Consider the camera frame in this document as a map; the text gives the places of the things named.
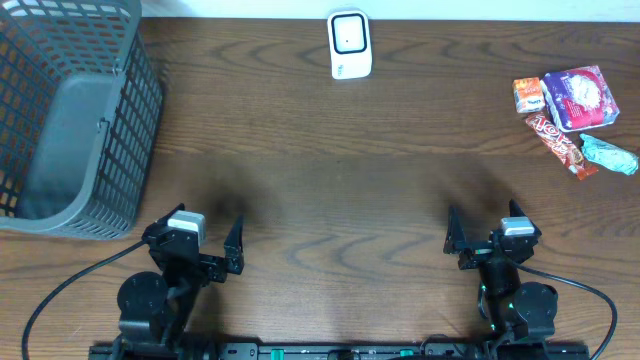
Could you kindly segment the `teal flushable wipes pack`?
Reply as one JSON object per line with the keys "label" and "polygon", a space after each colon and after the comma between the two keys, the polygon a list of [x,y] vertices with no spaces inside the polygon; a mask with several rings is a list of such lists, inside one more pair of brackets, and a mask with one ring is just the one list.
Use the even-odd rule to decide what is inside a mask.
{"label": "teal flushable wipes pack", "polygon": [[588,134],[581,134],[580,138],[581,151],[589,162],[627,176],[634,175],[639,169],[639,158],[634,153]]}

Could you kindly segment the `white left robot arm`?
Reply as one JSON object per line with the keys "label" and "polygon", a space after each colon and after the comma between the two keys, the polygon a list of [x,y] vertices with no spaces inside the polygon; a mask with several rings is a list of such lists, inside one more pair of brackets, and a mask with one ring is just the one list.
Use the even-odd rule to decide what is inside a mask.
{"label": "white left robot arm", "polygon": [[244,269],[243,225],[244,217],[238,216],[222,256],[200,251],[205,217],[184,204],[144,230],[142,241],[159,271],[137,273],[119,289],[119,329],[129,351],[174,357],[186,351],[184,329],[201,289]]}

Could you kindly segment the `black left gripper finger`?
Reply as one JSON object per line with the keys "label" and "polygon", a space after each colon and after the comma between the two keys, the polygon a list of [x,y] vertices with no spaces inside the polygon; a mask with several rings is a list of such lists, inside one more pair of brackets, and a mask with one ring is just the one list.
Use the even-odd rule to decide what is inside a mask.
{"label": "black left gripper finger", "polygon": [[241,274],[244,269],[243,226],[244,217],[240,215],[235,220],[224,242],[226,271],[228,273]]}
{"label": "black left gripper finger", "polygon": [[160,217],[159,219],[157,219],[155,221],[156,224],[158,225],[166,225],[168,223],[168,220],[178,211],[183,211],[185,209],[185,205],[183,203],[179,203],[175,208],[173,208],[171,211],[169,211],[167,214],[165,214],[164,216]]}

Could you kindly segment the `chocolate bar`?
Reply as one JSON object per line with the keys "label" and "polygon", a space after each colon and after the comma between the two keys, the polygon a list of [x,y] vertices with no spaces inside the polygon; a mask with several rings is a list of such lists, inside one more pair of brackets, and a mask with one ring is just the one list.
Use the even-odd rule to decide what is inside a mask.
{"label": "chocolate bar", "polygon": [[598,169],[584,156],[582,151],[542,112],[525,118],[525,123],[534,130],[547,148],[563,163],[563,165],[579,180],[594,175]]}

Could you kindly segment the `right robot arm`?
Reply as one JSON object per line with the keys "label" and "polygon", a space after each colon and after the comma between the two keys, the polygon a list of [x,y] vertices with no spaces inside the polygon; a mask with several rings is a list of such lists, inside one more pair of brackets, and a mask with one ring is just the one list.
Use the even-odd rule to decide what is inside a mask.
{"label": "right robot arm", "polygon": [[540,229],[516,201],[484,241],[469,240],[455,208],[448,212],[443,252],[458,257],[458,268],[480,275],[478,308],[496,333],[512,343],[541,342],[555,333],[555,288],[522,282],[518,267],[534,255]]}

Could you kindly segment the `orange Kleenex tissue pack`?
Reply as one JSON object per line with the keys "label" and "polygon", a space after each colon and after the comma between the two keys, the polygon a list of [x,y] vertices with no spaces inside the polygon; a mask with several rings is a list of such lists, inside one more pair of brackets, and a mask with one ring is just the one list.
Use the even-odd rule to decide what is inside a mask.
{"label": "orange Kleenex tissue pack", "polygon": [[512,88],[518,113],[537,112],[545,107],[544,93],[538,77],[516,79]]}

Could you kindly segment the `purple sanitary pad pack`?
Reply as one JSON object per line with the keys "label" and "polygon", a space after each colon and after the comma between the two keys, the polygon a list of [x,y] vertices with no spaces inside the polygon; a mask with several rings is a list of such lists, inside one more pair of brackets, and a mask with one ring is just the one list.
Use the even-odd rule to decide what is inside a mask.
{"label": "purple sanitary pad pack", "polygon": [[541,87],[547,111],[562,132],[608,126],[620,114],[597,65],[547,73]]}

